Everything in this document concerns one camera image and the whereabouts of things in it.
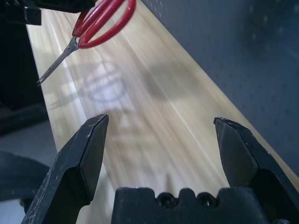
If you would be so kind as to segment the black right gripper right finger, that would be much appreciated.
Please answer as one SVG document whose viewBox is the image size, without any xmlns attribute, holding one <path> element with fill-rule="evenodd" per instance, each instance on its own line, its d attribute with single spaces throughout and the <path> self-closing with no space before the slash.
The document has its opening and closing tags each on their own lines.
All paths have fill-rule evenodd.
<svg viewBox="0 0 299 224">
<path fill-rule="evenodd" d="M 222 167 L 231 188 L 240 190 L 247 223 L 297 224 L 299 193 L 274 157 L 241 124 L 216 117 Z"/>
</svg>

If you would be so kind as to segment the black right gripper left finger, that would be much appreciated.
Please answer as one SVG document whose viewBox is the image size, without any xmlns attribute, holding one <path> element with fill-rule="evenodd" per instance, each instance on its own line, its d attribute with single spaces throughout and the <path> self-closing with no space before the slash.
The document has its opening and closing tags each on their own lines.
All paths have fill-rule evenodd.
<svg viewBox="0 0 299 224">
<path fill-rule="evenodd" d="M 58 152 L 25 217 L 24 224 L 74 224 L 94 199 L 109 116 L 88 119 Z"/>
</svg>

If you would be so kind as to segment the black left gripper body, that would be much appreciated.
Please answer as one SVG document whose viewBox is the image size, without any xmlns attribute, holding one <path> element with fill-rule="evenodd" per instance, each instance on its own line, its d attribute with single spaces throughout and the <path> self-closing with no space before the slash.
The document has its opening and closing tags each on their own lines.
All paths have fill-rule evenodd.
<svg viewBox="0 0 299 224">
<path fill-rule="evenodd" d="M 41 25 L 41 9 L 79 13 L 95 6 L 94 0 L 14 0 L 13 23 Z"/>
</svg>

